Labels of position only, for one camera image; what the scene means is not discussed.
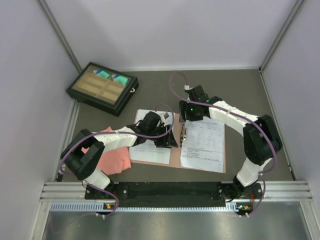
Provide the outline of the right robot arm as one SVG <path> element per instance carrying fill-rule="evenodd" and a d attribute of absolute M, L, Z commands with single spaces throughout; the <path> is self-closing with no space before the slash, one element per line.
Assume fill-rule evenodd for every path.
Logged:
<path fill-rule="evenodd" d="M 257 116 L 229 105 L 220 97 L 209 97 L 201 85 L 185 85 L 187 99 L 179 102 L 180 121 L 196 122 L 205 117 L 220 121 L 243 137 L 246 159 L 233 178 L 230 190 L 224 195 L 233 200 L 245 198 L 252 191 L 259 176 L 266 173 L 265 166 L 277 160 L 283 147 L 277 127 L 271 116 Z"/>

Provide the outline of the beige paper folder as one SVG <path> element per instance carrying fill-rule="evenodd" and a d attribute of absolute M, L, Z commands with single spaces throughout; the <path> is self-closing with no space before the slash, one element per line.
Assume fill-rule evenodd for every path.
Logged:
<path fill-rule="evenodd" d="M 148 163 L 148 162 L 142 162 L 142 161 L 132 161 L 132 163 L 138 163 L 138 164 L 147 164 L 147 165 L 155 165 L 155 166 L 163 166 L 163 167 L 171 167 L 171 168 L 179 168 L 179 169 L 191 169 L 192 168 L 184 168 L 180 164 L 181 160 L 181 149 L 182 146 L 180 144 L 180 136 L 181 136 L 181 128 L 182 128 L 182 123 L 179 122 L 179 114 L 174 113 L 171 114 L 171 119 L 170 123 L 172 122 L 172 118 L 174 118 L 174 125 L 173 125 L 173 135 L 178 143 L 178 148 L 172 147 L 170 148 L 170 159 L 169 159 L 169 164 L 156 164 L 156 163 Z M 225 156 L 225 171 L 226 171 L 226 155 L 225 155 L 225 147 L 224 147 L 224 156 Z"/>

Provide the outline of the pink cloth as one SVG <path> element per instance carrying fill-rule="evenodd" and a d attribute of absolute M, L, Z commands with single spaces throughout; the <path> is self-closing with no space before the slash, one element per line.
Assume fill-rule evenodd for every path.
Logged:
<path fill-rule="evenodd" d="M 110 134 L 98 134 L 94 137 L 104 144 L 102 155 L 97 163 L 97 168 L 107 176 L 120 174 L 122 171 L 131 168 L 131 159 L 128 147 L 132 146 L 136 140 L 134 135 L 120 134 L 122 130 L 129 130 L 123 127 L 120 130 L 112 132 L 108 127 L 102 132 Z"/>

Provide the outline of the white text document sheet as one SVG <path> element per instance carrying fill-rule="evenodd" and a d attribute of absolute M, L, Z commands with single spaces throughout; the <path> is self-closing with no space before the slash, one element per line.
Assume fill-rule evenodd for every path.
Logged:
<path fill-rule="evenodd" d="M 170 162 L 170 154 L 170 148 L 156 147 L 151 140 L 147 140 L 143 144 L 129 148 L 129 155 L 132 162 L 140 161 L 168 165 Z"/>

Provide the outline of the white table form sheet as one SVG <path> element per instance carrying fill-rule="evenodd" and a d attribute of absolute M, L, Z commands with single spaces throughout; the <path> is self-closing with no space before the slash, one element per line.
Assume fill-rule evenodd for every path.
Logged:
<path fill-rule="evenodd" d="M 187 137 L 181 146 L 183 168 L 225 173 L 225 124 L 205 117 L 186 121 Z"/>

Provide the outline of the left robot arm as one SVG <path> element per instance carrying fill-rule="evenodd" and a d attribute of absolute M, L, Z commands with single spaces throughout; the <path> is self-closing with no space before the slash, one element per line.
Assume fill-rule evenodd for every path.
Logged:
<path fill-rule="evenodd" d="M 143 119 L 118 130 L 93 133 L 83 129 L 61 153 L 61 163 L 102 198 L 109 198 L 114 187 L 108 175 L 98 167 L 101 156 L 122 147 L 142 145 L 146 141 L 152 141 L 158 148 L 177 147 L 172 131 L 174 121 L 174 113 L 149 111 Z"/>

